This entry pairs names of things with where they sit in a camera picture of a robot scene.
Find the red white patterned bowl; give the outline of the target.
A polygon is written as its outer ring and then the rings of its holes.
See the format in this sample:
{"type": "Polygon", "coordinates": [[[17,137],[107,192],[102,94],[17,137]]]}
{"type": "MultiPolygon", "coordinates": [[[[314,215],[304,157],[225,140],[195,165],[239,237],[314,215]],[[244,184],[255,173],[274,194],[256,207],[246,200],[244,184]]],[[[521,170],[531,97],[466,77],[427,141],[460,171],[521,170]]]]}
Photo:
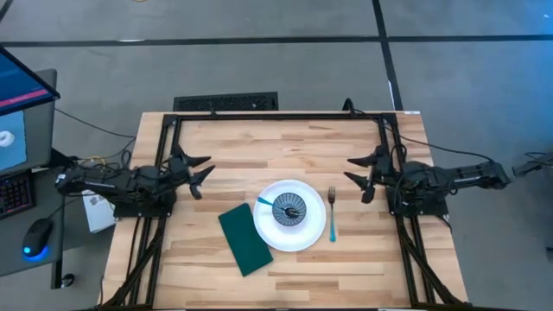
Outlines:
{"type": "Polygon", "coordinates": [[[275,198],[272,214],[280,225],[295,226],[304,220],[307,206],[298,194],[284,193],[275,198]]]}

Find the monitor with red stripe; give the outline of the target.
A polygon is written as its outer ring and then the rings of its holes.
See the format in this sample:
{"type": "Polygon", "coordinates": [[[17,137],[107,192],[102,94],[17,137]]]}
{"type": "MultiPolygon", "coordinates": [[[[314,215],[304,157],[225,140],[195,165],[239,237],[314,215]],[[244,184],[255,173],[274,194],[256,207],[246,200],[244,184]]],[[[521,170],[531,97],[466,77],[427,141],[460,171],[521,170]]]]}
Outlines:
{"type": "Polygon", "coordinates": [[[54,87],[0,46],[0,116],[58,99],[54,87]]]}

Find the black metal table frame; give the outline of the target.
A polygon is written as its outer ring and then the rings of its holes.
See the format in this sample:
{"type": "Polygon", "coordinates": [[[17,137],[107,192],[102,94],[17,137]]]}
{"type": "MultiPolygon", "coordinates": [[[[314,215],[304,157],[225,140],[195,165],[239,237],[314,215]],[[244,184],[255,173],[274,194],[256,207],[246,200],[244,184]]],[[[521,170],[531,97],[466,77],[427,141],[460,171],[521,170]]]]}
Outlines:
{"type": "Polygon", "coordinates": [[[171,141],[193,156],[208,156],[211,174],[200,200],[186,187],[166,224],[156,279],[155,308],[377,308],[410,303],[395,219],[383,188],[364,204],[348,173],[365,175],[353,159],[392,139],[365,117],[345,112],[226,114],[212,120],[187,114],[181,125],[161,112],[143,114],[134,165],[166,157],[171,141]],[[273,251],[270,264],[242,276],[219,223],[220,214],[253,204],[280,180],[307,183],[320,195],[330,187],[337,239],[327,232],[308,249],[273,251]]]}

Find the black mouse blue light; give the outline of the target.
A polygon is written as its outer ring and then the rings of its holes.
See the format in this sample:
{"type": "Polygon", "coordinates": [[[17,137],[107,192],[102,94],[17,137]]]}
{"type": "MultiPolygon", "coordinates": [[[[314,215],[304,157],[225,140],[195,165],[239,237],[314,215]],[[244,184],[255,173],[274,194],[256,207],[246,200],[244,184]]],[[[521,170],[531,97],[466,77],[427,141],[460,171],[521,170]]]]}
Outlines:
{"type": "Polygon", "coordinates": [[[23,257],[30,261],[40,261],[48,253],[48,240],[53,230],[50,218],[36,220],[27,230],[22,241],[23,257]]]}

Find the teal-handled metal spoon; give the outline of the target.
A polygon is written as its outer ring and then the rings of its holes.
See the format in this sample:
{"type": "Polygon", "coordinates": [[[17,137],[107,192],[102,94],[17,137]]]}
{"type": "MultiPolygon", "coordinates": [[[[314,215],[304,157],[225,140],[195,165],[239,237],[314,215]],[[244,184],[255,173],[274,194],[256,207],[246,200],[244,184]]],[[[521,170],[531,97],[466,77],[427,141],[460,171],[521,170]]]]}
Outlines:
{"type": "MultiPolygon", "coordinates": [[[[276,204],[274,202],[269,202],[269,201],[267,201],[266,199],[264,199],[262,197],[257,197],[257,202],[268,205],[268,206],[272,206],[272,207],[276,206],[276,204]]],[[[282,210],[290,218],[297,218],[299,216],[299,212],[293,207],[282,207],[282,210]]]]}

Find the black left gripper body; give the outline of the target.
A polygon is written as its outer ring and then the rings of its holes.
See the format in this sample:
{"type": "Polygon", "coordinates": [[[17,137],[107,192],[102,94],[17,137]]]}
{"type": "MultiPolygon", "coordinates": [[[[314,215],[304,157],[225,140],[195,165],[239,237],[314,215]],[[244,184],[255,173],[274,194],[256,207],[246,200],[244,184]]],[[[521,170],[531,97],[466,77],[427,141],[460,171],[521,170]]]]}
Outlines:
{"type": "MultiPolygon", "coordinates": [[[[182,181],[187,183],[193,174],[191,168],[185,163],[185,155],[187,155],[179,144],[171,149],[170,157],[168,159],[168,169],[171,172],[173,181],[182,181]]],[[[189,185],[190,192],[196,200],[202,198],[199,187],[191,187],[189,185]]]]}

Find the monitor with cyan picture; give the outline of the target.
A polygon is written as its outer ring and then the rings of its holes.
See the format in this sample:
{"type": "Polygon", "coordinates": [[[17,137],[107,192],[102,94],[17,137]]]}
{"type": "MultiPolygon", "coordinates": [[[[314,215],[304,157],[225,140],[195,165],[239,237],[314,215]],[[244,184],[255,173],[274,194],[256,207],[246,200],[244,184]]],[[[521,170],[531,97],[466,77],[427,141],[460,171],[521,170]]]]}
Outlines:
{"type": "Polygon", "coordinates": [[[0,176],[46,166],[51,158],[55,101],[23,111],[27,145],[27,161],[0,170],[0,176]]]}

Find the teal-handled metal fork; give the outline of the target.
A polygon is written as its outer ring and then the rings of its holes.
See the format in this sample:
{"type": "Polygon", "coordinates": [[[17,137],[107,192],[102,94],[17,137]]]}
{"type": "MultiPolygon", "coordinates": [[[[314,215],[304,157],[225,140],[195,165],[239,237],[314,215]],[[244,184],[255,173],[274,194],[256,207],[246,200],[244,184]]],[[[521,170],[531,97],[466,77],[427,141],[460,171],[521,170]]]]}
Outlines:
{"type": "Polygon", "coordinates": [[[336,199],[336,188],[335,187],[330,187],[328,189],[327,199],[328,199],[328,202],[329,202],[329,205],[330,205],[330,208],[331,208],[329,239],[330,239],[331,242],[335,242],[336,241],[336,233],[335,233],[335,225],[334,225],[334,202],[335,202],[335,199],[336,199]]]}

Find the white box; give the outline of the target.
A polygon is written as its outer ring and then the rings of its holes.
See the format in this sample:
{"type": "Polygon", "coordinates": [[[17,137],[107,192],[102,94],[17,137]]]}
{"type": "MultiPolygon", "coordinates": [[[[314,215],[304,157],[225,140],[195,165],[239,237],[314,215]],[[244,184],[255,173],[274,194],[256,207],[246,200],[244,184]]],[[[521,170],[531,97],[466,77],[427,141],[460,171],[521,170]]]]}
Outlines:
{"type": "Polygon", "coordinates": [[[111,202],[91,190],[82,192],[82,200],[90,233],[101,232],[115,225],[115,206],[111,202]]]}

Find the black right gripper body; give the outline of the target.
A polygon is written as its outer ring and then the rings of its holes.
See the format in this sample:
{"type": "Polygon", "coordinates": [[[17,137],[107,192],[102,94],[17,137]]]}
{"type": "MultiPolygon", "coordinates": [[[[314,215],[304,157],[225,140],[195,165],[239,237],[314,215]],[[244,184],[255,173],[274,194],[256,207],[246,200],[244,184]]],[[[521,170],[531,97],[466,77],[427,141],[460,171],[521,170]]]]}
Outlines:
{"type": "Polygon", "coordinates": [[[385,147],[384,145],[379,145],[375,148],[371,155],[375,155],[377,157],[377,163],[373,166],[370,166],[372,169],[370,174],[368,175],[368,178],[371,181],[371,186],[367,189],[364,189],[364,193],[362,194],[361,199],[361,201],[365,204],[369,204],[372,202],[375,194],[375,185],[384,185],[385,177],[389,176],[392,171],[391,157],[388,153],[387,147],[385,147]]]}

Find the black floor vent grille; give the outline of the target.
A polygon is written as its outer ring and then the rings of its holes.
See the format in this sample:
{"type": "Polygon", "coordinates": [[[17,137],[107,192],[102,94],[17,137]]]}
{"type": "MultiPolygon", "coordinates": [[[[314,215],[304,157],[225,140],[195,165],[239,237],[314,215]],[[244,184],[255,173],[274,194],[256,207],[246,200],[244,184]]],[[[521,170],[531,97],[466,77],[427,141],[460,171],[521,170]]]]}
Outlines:
{"type": "Polygon", "coordinates": [[[277,92],[175,97],[173,111],[278,111],[277,92]]]}

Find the white round plate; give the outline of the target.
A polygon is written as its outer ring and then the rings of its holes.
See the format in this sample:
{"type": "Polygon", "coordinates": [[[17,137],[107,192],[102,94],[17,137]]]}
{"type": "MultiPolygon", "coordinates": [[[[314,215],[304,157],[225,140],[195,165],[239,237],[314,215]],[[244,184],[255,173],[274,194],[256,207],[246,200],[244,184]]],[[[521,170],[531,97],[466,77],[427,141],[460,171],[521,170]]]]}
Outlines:
{"type": "Polygon", "coordinates": [[[313,245],[323,233],[326,223],[326,207],[321,196],[308,184],[296,180],[282,180],[269,185],[258,197],[274,202],[280,194],[298,194],[306,203],[307,214],[295,226],[277,223],[272,214],[272,206],[256,201],[253,210],[257,233],[266,244],[279,251],[303,251],[313,245]]]}

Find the grey desk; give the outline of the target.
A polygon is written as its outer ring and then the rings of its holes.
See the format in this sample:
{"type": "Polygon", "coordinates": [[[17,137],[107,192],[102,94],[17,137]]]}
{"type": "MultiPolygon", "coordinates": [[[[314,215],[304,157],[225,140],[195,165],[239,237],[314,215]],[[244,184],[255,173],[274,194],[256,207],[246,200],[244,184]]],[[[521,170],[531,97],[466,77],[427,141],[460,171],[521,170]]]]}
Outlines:
{"type": "Polygon", "coordinates": [[[0,276],[28,270],[51,263],[51,288],[61,288],[62,255],[64,237],[64,207],[65,197],[58,193],[55,182],[58,173],[73,160],[53,149],[46,166],[39,167],[32,173],[35,206],[6,219],[0,219],[0,276]],[[48,253],[40,261],[30,262],[23,257],[22,241],[29,227],[38,219],[50,218],[53,230],[48,240],[48,253]]]}

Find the black backlit keyboard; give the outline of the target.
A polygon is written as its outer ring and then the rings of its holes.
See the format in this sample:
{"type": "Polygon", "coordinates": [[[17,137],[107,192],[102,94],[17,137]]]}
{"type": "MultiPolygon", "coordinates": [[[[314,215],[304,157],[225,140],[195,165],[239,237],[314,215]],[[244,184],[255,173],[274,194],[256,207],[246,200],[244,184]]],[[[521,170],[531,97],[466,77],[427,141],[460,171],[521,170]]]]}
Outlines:
{"type": "Polygon", "coordinates": [[[0,219],[6,219],[35,206],[35,190],[30,170],[0,177],[0,219]]]}

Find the dark green napkin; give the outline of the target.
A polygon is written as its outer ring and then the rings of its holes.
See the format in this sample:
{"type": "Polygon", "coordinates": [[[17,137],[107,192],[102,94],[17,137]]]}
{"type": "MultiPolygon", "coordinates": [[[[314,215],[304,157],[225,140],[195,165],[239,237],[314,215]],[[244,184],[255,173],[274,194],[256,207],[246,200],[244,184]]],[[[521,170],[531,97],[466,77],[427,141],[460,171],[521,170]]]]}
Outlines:
{"type": "Polygon", "coordinates": [[[273,261],[268,245],[257,233],[247,203],[220,214],[219,222],[242,276],[248,276],[273,261]]]}

